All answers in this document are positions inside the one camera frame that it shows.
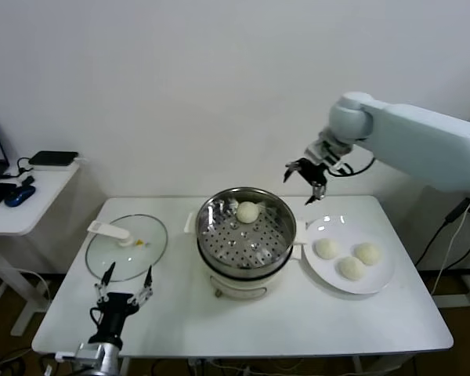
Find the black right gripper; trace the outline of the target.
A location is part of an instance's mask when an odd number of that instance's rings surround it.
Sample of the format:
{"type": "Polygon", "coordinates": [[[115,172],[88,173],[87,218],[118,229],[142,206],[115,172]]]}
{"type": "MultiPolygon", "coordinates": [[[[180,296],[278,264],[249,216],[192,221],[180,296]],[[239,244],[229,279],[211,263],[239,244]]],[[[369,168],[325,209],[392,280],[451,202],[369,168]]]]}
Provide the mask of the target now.
{"type": "Polygon", "coordinates": [[[324,163],[314,164],[306,158],[300,158],[285,165],[284,182],[291,177],[294,172],[308,183],[311,184],[312,194],[305,202],[305,205],[312,204],[315,201],[321,201],[326,193],[328,166],[324,163]]]}

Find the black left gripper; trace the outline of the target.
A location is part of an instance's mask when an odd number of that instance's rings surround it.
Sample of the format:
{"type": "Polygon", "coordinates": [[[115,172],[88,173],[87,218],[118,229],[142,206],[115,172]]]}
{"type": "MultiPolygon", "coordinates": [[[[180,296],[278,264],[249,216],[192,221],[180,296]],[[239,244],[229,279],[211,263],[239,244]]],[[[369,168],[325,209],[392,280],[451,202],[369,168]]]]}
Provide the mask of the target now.
{"type": "Polygon", "coordinates": [[[143,286],[134,294],[109,292],[107,286],[110,283],[116,262],[112,262],[109,269],[103,274],[99,283],[94,285],[96,289],[97,304],[89,310],[92,322],[96,325],[96,333],[89,338],[88,343],[108,343],[122,345],[121,333],[125,321],[131,315],[139,311],[153,295],[152,266],[149,266],[143,286]]]}

